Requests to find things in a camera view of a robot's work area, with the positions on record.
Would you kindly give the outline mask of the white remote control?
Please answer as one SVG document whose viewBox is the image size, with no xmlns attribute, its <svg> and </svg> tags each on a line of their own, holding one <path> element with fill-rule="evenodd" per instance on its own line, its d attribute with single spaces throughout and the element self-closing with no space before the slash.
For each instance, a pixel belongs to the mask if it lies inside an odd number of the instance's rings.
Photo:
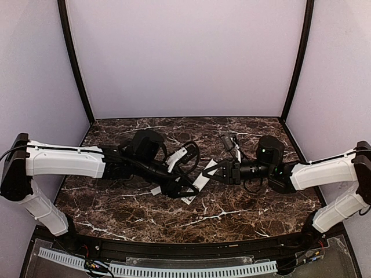
<svg viewBox="0 0 371 278">
<path fill-rule="evenodd" d="M 206 165 L 206 169 L 212 167 L 212 166 L 215 166 L 217 165 L 217 163 L 212 159 L 207 165 Z M 205 185 L 209 182 L 210 178 L 208 177 L 204 177 L 203 174 L 201 173 L 197 178 L 196 180 L 193 182 L 193 186 L 196 187 L 196 189 L 199 190 L 199 192 L 201 192 L 201 190 L 205 187 Z M 183 197 L 181 198 L 181 200 L 186 203 L 187 205 L 190 205 L 192 203 L 192 201 L 196 198 L 196 195 L 195 196 L 189 196 L 189 197 Z"/>
</svg>

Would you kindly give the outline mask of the white battery cover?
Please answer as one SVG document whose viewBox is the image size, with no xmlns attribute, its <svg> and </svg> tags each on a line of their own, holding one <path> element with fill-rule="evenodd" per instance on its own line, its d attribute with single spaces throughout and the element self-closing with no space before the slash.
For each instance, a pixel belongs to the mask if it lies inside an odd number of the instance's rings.
<svg viewBox="0 0 371 278">
<path fill-rule="evenodd" d="M 161 193 L 161 188 L 158 186 L 151 190 L 153 196 L 159 195 Z"/>
</svg>

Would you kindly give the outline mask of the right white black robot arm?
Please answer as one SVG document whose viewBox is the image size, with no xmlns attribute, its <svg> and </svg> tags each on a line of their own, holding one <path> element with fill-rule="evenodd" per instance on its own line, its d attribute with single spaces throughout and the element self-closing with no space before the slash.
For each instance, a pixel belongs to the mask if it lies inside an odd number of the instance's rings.
<svg viewBox="0 0 371 278">
<path fill-rule="evenodd" d="M 370 207 L 370 145 L 366 141 L 330 158 L 285 163 L 285 146 L 273 136 L 259 139 L 254 160 L 242 157 L 234 137 L 223 135 L 222 140 L 227 151 L 236 150 L 235 157 L 208 166 L 202 175 L 226 185 L 267 180 L 275 192 L 288 194 L 337 182 L 352 183 L 336 200 L 308 216 L 297 239 L 301 248 L 310 248 L 333 226 Z"/>
</svg>

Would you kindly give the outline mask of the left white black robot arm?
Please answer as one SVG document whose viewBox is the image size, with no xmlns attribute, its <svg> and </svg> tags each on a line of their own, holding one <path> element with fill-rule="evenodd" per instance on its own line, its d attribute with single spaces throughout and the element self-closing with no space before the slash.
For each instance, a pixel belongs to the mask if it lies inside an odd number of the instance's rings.
<svg viewBox="0 0 371 278">
<path fill-rule="evenodd" d="M 138 176 L 160 187 L 160 193 L 172 199 L 193 197 L 199 189 L 187 171 L 180 168 L 194 160 L 200 151 L 193 141 L 167 153 L 163 137 L 153 130 L 139 130 L 132 139 L 120 145 L 68 147 L 31 141 L 20 133 L 4 162 L 1 196 L 22 205 L 37 221 L 56 237 L 74 237 L 71 217 L 55 207 L 40 190 L 33 178 L 37 175 L 77 175 L 103 180 L 128 180 Z"/>
</svg>

